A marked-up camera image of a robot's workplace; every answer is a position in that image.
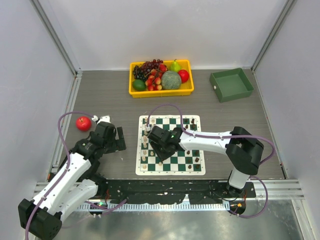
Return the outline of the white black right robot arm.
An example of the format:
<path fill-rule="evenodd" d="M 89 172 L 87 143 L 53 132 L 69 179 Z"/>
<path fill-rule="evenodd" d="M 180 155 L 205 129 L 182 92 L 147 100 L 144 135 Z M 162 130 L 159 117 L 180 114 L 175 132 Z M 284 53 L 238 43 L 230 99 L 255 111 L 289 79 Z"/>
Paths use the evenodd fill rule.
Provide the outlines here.
<path fill-rule="evenodd" d="M 165 130 L 153 126 L 147 138 L 161 161 L 178 151 L 206 151 L 225 155 L 233 169 L 228 177 L 226 191 L 232 197 L 244 192 L 250 176 L 258 173 L 264 145 L 242 127 L 226 132 L 199 132 L 176 127 Z"/>

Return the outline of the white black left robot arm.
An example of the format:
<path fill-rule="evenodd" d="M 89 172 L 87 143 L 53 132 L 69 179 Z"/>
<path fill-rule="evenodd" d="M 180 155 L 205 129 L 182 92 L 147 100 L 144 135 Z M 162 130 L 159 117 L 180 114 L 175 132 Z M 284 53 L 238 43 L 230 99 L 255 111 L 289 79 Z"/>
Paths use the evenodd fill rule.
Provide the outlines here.
<path fill-rule="evenodd" d="M 52 240 L 64 220 L 84 201 L 107 194 L 107 180 L 97 173 L 100 158 L 126 149 L 122 127 L 98 121 L 88 137 L 76 142 L 67 151 L 64 165 L 32 200 L 18 205 L 20 225 L 25 235 Z"/>

